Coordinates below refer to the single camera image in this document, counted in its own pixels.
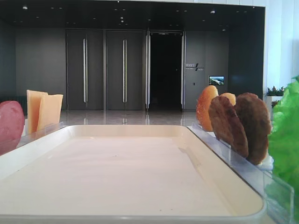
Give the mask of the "brown meat patty near tray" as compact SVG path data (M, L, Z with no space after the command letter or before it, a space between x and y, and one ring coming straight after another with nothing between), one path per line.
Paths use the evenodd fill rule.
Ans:
M216 96L211 101L208 113L216 139L228 143L240 156L248 157L246 133L229 99Z

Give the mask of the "orange cheese slice right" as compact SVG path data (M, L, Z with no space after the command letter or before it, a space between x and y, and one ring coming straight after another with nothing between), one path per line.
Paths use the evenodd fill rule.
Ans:
M44 95L41 98L37 130L60 122L63 95Z

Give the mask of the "orange cheese slice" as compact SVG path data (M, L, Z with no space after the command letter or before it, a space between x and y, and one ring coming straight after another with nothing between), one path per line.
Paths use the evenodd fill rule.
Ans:
M28 134L37 131L41 98L47 95L47 92L27 90Z
M63 95L44 95L41 98L37 130L60 122Z

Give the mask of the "brown meat patty outer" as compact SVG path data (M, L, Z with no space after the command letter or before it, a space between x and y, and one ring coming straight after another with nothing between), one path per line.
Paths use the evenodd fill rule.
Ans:
M268 153L271 121L267 106L256 94L247 92L237 96L234 108L246 133L247 160L258 165Z

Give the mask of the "orange cheese slice left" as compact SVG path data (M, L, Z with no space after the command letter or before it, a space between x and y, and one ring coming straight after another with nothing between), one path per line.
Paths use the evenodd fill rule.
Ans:
M47 92L27 90L28 134L37 131L41 98L47 95Z

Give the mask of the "green lettuce leaf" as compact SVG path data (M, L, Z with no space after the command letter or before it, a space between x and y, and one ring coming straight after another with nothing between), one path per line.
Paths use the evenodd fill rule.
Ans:
M274 159L273 174L293 187L294 211L299 211L299 77L293 78L273 108L273 129L269 154Z

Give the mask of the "far bun half outer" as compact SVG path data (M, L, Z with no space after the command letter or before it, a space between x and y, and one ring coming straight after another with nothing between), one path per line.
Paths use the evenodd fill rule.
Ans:
M214 85L207 86L198 98L196 107L196 117L199 124L205 131L211 132L213 130L209 118L208 109L213 98L218 96L218 90Z

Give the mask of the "bun half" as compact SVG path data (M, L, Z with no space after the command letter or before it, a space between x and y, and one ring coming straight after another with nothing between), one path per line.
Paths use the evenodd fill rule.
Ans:
M229 93L229 92L226 92L226 93L223 93L221 94L222 97L226 97L229 99L230 103L234 106L236 104L236 96L235 94L233 93Z
M208 109L213 98L218 96L218 90L214 85L207 86L198 98L196 107L196 117L199 124L205 131L211 132L213 130L209 118Z

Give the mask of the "cream rectangular tray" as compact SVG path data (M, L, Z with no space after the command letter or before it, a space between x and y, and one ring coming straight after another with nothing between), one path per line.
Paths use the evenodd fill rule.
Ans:
M184 126L67 126L0 157L3 224L258 224L266 202Z

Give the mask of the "far bun half inner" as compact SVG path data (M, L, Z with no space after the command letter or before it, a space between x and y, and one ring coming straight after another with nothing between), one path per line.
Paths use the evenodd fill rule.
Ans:
M221 94L222 97L226 97L229 99L230 103L234 106L236 104L236 96L235 94L233 93L229 93L229 92L226 92L226 93L223 93Z

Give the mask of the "potted plants white planter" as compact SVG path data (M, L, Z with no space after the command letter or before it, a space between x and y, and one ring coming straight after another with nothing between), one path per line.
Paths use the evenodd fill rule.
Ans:
M284 87L276 88L273 86L271 89L268 88L266 93L266 105L270 114L272 114L273 107L284 95Z

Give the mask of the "clear acrylic rack left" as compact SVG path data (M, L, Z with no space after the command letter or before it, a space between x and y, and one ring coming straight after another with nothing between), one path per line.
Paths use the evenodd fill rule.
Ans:
M58 124L47 126L44 129L36 131L34 133L21 136L18 139L3 141L0 143L0 155L4 155L8 152L11 152L41 137L44 137L50 133L60 130L63 127L64 127L64 123L60 122Z

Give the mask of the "clear acrylic rack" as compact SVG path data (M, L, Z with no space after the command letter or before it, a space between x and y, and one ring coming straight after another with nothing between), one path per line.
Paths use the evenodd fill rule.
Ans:
M44 129L36 131L34 133L21 136L18 139L3 141L0 143L0 155L4 155L8 152L11 152L41 137L44 137L50 133L60 130L63 127L64 127L64 123L60 122L58 124L47 126Z
M267 214L276 224L294 224L295 192L291 185L263 166L255 166L233 151L227 143L217 140L211 132L193 123L189 129L266 201Z

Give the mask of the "clear acrylic rack right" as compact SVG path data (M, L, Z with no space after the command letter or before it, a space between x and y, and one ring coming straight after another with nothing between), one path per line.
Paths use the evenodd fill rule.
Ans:
M217 140L211 132L193 123L189 129L266 201L267 214L276 224L294 224L295 192L291 185L263 166L255 166L233 151L227 143Z

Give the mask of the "small wall display screen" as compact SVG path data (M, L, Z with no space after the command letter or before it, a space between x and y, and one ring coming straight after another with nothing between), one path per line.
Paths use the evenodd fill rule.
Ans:
M224 85L224 76L209 76L209 85Z

